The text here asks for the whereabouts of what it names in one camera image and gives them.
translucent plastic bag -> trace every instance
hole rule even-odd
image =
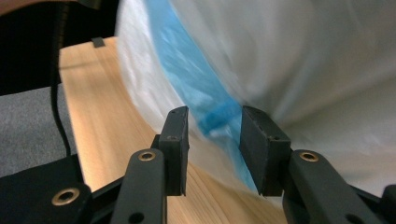
[[[380,195],[396,183],[396,4],[341,0],[128,0],[124,83],[157,132],[191,109],[190,160],[254,189],[237,149],[240,105],[269,113],[292,148],[318,151]]]

blue stripe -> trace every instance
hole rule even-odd
[[[146,0],[146,8],[154,47],[169,82],[201,132],[227,152],[238,176],[255,189],[238,149],[241,106],[224,89],[168,0]]]

plastic bag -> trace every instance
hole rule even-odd
[[[215,0],[120,4],[121,73],[159,132],[191,109],[190,160],[254,186],[237,149],[240,107],[269,113],[292,148],[323,154],[380,195],[396,183],[396,4]]]

blue strip on bag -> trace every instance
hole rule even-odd
[[[169,82],[201,132],[225,150],[238,177],[256,190],[238,148],[241,106],[224,89],[168,0],[147,0],[146,7],[154,46]]]

gray floor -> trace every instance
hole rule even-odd
[[[60,116],[75,154],[64,90],[59,87]],[[65,157],[50,109],[50,88],[0,96],[0,111],[0,176]]]

